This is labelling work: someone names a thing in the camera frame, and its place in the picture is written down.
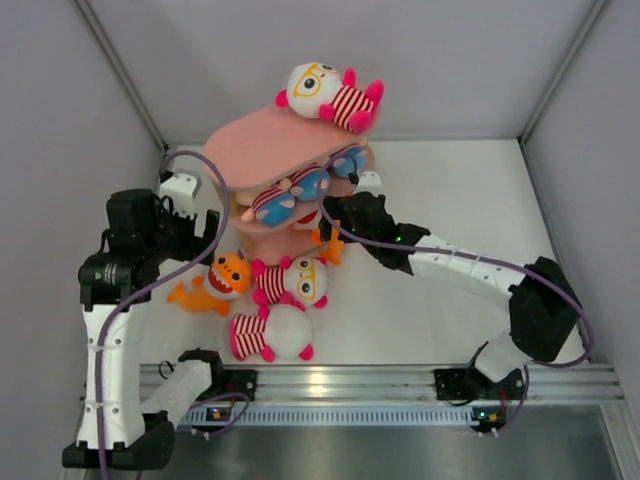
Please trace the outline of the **orange shark plush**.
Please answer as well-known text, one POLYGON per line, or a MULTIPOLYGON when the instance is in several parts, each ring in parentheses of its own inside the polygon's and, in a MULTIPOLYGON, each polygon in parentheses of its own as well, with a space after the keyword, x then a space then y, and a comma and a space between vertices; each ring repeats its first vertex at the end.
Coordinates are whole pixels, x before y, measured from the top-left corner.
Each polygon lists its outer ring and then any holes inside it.
POLYGON ((330 228, 330 238, 322 239, 319 228, 322 219, 320 211, 315 210, 294 222, 291 229, 308 233, 314 245, 320 248, 319 255, 322 258, 334 265, 341 265, 345 243, 339 239, 339 232, 333 227, 330 228))
POLYGON ((231 302, 243 297, 251 282, 251 264, 242 252, 216 254, 207 272, 191 280, 190 289, 183 281, 177 283, 166 302, 174 303, 186 312, 215 312, 226 317, 231 302))

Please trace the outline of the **white glasses plush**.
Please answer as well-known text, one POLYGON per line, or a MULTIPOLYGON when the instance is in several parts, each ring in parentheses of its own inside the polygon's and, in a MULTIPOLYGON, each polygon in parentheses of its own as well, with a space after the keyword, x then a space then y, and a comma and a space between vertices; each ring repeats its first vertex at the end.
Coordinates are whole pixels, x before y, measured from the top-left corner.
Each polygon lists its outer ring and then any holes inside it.
POLYGON ((376 120, 385 84, 376 79, 360 88, 357 81, 353 68, 341 74, 322 62, 302 64, 291 71, 274 103, 279 108, 291 109, 300 117, 331 122, 351 133, 361 134, 376 120))

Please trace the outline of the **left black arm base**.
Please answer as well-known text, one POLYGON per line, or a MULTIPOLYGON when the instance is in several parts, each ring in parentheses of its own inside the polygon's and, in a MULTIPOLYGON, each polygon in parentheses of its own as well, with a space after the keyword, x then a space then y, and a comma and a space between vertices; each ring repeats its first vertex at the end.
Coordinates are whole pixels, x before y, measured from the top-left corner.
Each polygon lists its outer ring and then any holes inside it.
POLYGON ((255 399, 258 376, 256 370, 228 370, 217 351, 200 348, 187 350, 178 357, 179 364, 187 362, 200 362, 207 365, 209 379, 202 381, 203 387, 196 397, 198 401, 232 392, 246 394, 251 401, 255 399))

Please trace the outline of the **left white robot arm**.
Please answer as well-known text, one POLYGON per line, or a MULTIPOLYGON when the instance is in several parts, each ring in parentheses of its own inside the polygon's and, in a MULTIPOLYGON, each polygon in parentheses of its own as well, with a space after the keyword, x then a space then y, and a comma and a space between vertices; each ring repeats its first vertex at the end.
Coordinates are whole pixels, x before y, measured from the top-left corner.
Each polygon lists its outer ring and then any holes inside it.
POLYGON ((143 401, 140 358, 152 291, 167 282, 160 266, 186 269, 213 258, 226 219, 209 210, 197 235, 195 194, 184 188, 130 189, 106 203, 108 227, 78 271, 87 335, 86 393, 76 439, 62 452, 68 469, 150 471, 166 467, 179 421, 197 400, 226 386, 218 353, 189 350, 143 401))

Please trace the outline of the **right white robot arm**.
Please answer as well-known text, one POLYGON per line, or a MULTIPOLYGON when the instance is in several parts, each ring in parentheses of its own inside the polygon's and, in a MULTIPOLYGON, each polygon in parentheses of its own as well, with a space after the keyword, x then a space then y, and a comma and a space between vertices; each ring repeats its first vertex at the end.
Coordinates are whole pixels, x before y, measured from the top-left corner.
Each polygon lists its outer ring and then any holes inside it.
POLYGON ((384 195, 368 191, 324 197, 320 236, 337 233, 389 270, 445 281, 505 309, 508 329, 481 346, 470 362, 471 392, 491 396, 512 372, 556 360, 583 310, 554 260, 515 264, 460 249, 425 227, 396 222, 385 202, 384 195))

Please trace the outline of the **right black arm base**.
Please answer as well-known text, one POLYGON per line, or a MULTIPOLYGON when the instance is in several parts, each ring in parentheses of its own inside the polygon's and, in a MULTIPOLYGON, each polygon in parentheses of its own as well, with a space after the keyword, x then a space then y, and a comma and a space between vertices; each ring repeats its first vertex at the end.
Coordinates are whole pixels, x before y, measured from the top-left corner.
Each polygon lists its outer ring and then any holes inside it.
POLYGON ((476 368, 479 354, 480 350, 477 350, 464 366, 434 370, 438 400, 453 406, 464 406, 474 401, 511 401, 522 398, 526 386, 522 371, 514 369, 504 379, 493 382, 476 368))

